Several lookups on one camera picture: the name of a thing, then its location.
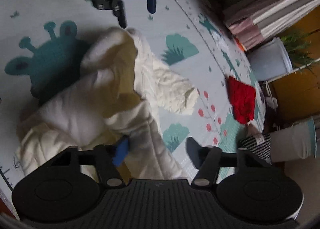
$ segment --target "white pot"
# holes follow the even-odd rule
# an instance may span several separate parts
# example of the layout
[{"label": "white pot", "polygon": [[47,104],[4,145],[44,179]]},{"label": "white pot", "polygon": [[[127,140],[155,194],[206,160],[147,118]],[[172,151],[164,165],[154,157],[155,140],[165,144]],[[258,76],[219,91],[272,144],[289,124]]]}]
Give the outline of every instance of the white pot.
[{"label": "white pot", "polygon": [[289,128],[272,132],[270,136],[272,162],[305,159],[317,155],[316,130],[312,117]]},{"label": "white pot", "polygon": [[288,53],[279,37],[248,55],[248,60],[259,82],[267,81],[292,71]]}]

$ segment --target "screw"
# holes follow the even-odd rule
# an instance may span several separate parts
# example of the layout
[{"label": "screw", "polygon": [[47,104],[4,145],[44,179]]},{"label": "screw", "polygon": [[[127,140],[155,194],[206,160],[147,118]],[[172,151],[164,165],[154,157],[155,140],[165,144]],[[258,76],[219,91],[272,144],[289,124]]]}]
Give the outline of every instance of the screw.
[{"label": "screw", "polygon": [[118,178],[110,178],[107,180],[107,185],[110,187],[117,187],[122,184],[122,180]]},{"label": "screw", "polygon": [[197,186],[207,186],[210,184],[209,180],[205,178],[198,178],[194,181]]}]

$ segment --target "cartoon animal print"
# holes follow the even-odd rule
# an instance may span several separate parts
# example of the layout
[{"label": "cartoon animal print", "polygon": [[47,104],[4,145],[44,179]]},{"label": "cartoon animal print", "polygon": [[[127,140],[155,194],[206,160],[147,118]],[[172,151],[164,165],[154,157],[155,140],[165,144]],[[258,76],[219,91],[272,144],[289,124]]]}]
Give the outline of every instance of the cartoon animal print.
[{"label": "cartoon animal print", "polygon": [[240,77],[239,77],[236,69],[234,68],[232,62],[230,61],[230,58],[229,58],[228,54],[227,54],[226,52],[224,52],[223,50],[221,50],[221,52],[222,52],[223,58],[224,58],[224,59],[226,60],[226,62],[228,63],[228,65],[229,65],[229,67],[230,67],[230,70],[232,70],[232,71],[234,72],[236,79],[237,79],[239,82],[241,82],[241,79],[240,79]]},{"label": "cartoon animal print", "polygon": [[[249,78],[250,78],[250,81],[251,81],[251,86],[256,88],[256,84],[258,83],[258,81],[257,81],[253,71],[252,70],[248,70],[248,73],[249,73]],[[259,104],[258,104],[258,101],[257,101],[257,98],[256,98],[255,99],[255,106],[254,106],[254,119],[258,123],[259,130],[261,130],[262,125],[261,125],[261,123],[259,121],[259,115],[261,115],[261,112],[260,112]]]},{"label": "cartoon animal print", "polygon": [[76,39],[77,26],[73,21],[61,24],[60,37],[54,32],[55,26],[54,22],[44,24],[51,40],[39,47],[31,44],[30,37],[21,39],[19,47],[30,50],[33,57],[16,57],[5,67],[7,74],[30,76],[31,94],[40,104],[79,79],[80,63],[89,48],[85,41]]}]

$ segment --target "curtain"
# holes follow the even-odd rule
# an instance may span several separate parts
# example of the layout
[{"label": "curtain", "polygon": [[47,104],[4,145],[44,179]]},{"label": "curtain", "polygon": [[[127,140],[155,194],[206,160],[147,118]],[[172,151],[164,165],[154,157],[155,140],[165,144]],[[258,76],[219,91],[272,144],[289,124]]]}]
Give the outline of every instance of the curtain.
[{"label": "curtain", "polygon": [[318,5],[320,0],[241,0],[223,13],[231,33],[249,50],[287,29]]}]

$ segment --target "white blanket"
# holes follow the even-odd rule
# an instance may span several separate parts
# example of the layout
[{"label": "white blanket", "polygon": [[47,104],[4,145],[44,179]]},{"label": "white blanket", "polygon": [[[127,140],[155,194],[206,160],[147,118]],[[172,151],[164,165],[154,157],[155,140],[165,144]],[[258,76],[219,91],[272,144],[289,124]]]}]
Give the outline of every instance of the white blanket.
[{"label": "white blanket", "polygon": [[[137,50],[133,88],[142,100],[132,109],[104,118],[92,94],[112,82],[115,71],[104,68],[101,59],[106,54],[117,56],[112,53],[113,47],[122,46],[128,35]],[[109,143],[110,136],[105,134],[110,130],[130,137],[131,150],[125,162],[133,177],[186,178],[159,133],[158,106],[191,114],[198,98],[193,85],[156,59],[146,39],[133,29],[111,28],[84,56],[81,71],[86,73],[81,80],[56,95],[19,126],[19,136],[24,139],[17,155],[25,174],[70,145],[91,149],[96,144]]]}]

